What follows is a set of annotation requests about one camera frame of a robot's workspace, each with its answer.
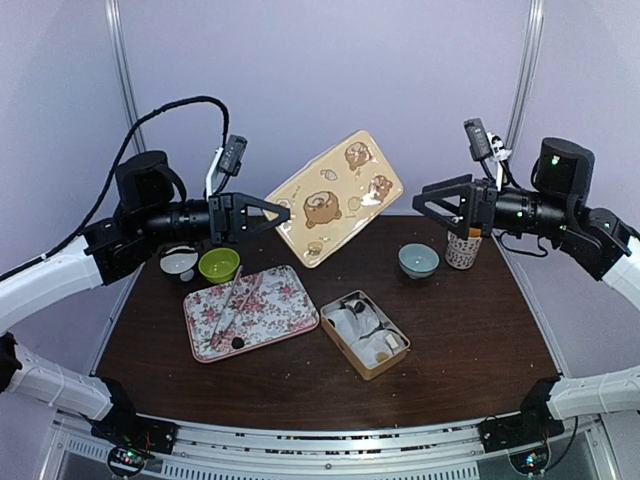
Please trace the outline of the white chocolate piece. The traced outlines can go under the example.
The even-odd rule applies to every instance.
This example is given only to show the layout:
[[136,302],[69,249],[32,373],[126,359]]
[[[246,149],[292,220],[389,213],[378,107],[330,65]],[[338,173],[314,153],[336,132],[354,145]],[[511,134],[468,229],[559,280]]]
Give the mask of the white chocolate piece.
[[397,349],[399,347],[398,342],[396,341],[395,337],[392,334],[388,334],[385,337],[385,341],[387,342],[387,344],[391,349]]

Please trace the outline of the tan tin box paper cups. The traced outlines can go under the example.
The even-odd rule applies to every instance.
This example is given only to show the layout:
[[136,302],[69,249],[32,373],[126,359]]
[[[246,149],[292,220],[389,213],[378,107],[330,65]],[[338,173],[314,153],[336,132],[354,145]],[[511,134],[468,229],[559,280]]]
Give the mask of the tan tin box paper cups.
[[[350,301],[341,308],[340,300],[343,298],[349,298]],[[363,301],[366,308],[356,314],[351,306],[358,300]],[[351,292],[321,307],[320,316],[323,330],[365,381],[379,377],[400,363],[410,349],[409,338],[362,290]],[[385,341],[388,334],[395,337],[399,344],[397,349],[391,349]],[[378,363],[378,352],[386,352],[389,358]]]

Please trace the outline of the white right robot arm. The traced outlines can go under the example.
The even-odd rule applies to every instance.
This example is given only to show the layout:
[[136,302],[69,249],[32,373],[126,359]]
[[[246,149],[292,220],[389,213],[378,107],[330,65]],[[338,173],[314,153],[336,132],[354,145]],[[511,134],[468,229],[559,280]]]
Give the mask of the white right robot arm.
[[[639,232],[611,210],[588,206],[594,165],[587,148],[545,137],[530,189],[501,187],[490,176],[463,175],[423,187],[412,207],[461,239],[476,228],[484,237],[548,240],[608,291],[604,304],[597,306],[593,290],[572,290],[586,303],[577,310],[586,314],[587,326],[613,328],[614,338],[621,339],[623,327],[631,324],[627,317],[639,313]],[[559,376],[535,384],[512,430],[519,440],[530,442],[551,420],[638,408],[637,365],[578,378]]]

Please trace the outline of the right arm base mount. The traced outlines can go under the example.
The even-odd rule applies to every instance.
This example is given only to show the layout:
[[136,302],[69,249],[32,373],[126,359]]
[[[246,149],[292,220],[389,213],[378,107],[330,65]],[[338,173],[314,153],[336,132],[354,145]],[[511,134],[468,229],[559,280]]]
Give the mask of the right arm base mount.
[[562,420],[555,419],[546,402],[558,376],[538,380],[520,404],[517,413],[502,417],[491,415],[481,421],[478,433],[485,453],[512,449],[533,443],[545,443],[565,432]]

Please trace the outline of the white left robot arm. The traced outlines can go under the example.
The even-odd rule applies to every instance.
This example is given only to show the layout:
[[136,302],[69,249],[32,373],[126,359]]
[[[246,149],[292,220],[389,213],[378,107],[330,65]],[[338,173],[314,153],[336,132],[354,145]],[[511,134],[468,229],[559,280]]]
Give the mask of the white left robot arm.
[[188,199],[166,153],[138,154],[116,166],[114,214],[73,234],[63,247],[1,278],[1,390],[103,421],[123,444],[137,442],[144,424],[115,381],[81,374],[44,359],[13,335],[19,323],[78,294],[119,282],[163,247],[208,240],[239,243],[279,226],[288,208],[242,193],[205,192]]

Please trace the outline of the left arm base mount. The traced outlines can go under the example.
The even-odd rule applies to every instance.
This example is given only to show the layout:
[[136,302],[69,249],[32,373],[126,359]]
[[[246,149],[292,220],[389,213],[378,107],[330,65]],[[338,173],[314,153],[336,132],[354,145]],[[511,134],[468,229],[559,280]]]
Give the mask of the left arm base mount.
[[177,425],[170,421],[140,416],[118,381],[110,378],[99,380],[108,389],[112,407],[103,419],[88,419],[92,426],[91,434],[118,447],[133,448],[139,452],[171,454]]

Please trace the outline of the pink floral serving tray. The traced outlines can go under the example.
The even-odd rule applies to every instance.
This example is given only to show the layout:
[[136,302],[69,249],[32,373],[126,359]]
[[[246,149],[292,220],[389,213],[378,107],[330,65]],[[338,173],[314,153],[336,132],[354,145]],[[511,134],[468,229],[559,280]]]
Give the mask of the pink floral serving tray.
[[[203,364],[307,333],[320,315],[294,268],[279,265],[188,294],[183,301],[190,348]],[[239,337],[245,345],[233,349]]]

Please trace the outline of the bear print tin lid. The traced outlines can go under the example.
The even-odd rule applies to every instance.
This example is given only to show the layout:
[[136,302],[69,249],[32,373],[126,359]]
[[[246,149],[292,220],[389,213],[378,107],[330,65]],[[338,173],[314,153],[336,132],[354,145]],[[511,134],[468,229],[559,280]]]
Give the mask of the bear print tin lid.
[[313,269],[403,194],[374,138],[359,130],[312,159],[266,200],[290,219],[277,232],[303,266]]

